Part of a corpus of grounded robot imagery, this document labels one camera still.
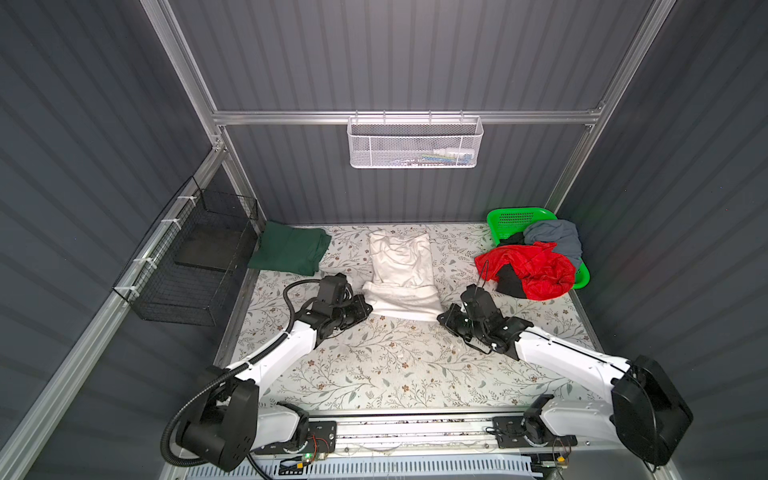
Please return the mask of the white printed t shirt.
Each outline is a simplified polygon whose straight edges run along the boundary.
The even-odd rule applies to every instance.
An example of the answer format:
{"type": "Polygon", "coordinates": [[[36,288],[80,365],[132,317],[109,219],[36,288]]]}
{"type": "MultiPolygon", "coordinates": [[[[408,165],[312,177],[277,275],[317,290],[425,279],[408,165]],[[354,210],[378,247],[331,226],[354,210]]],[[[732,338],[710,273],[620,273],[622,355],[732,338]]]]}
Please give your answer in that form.
{"type": "Polygon", "coordinates": [[[427,233],[397,236],[384,230],[369,234],[372,279],[363,296],[374,315],[435,323],[443,312],[427,233]]]}

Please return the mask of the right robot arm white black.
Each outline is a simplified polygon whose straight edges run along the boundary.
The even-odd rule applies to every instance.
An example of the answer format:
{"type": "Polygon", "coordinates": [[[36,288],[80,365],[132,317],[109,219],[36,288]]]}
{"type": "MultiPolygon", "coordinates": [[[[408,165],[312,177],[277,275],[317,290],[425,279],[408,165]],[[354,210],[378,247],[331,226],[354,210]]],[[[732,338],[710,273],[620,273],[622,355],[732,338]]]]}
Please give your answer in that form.
{"type": "Polygon", "coordinates": [[[596,395],[594,401],[558,401],[540,395],[518,431],[535,447],[568,437],[621,444],[648,466],[666,465],[693,422],[693,413],[655,360],[610,356],[563,340],[520,317],[476,304],[451,305],[438,323],[483,354],[537,365],[596,395]]]}

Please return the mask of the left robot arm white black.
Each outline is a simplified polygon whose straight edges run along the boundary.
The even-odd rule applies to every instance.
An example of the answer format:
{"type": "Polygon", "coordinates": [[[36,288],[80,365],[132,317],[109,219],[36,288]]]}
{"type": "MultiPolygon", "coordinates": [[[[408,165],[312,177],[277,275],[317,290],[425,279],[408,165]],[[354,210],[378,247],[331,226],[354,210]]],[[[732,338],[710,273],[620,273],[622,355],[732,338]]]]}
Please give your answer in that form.
{"type": "Polygon", "coordinates": [[[291,365],[335,331],[347,330],[372,313],[361,294],[340,300],[310,298],[301,309],[286,302],[289,321],[266,346],[226,367],[210,366],[200,390],[165,426],[160,454],[181,468],[212,464],[229,472],[251,453],[276,443],[306,441],[306,414],[288,403],[262,409],[266,389],[291,365]]]}

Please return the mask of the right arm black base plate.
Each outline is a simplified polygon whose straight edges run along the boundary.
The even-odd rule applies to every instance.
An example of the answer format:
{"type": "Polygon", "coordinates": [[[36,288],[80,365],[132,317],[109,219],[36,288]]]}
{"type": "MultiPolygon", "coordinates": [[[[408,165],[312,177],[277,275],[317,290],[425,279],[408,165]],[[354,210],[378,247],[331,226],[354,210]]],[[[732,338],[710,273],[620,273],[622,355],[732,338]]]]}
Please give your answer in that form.
{"type": "Polygon", "coordinates": [[[495,437],[499,448],[573,447],[578,444],[574,435],[556,436],[542,420],[523,415],[493,417],[486,432],[495,437]]]}

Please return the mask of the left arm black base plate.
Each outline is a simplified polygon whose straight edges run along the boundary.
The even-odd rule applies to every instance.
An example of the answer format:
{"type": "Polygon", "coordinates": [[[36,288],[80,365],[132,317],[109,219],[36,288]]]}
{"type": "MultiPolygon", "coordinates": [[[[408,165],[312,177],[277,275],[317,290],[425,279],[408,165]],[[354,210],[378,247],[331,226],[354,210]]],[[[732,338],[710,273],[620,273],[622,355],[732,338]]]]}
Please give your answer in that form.
{"type": "Polygon", "coordinates": [[[334,453],[338,436],[335,421],[300,420],[293,437],[286,443],[286,453],[334,453]]]}

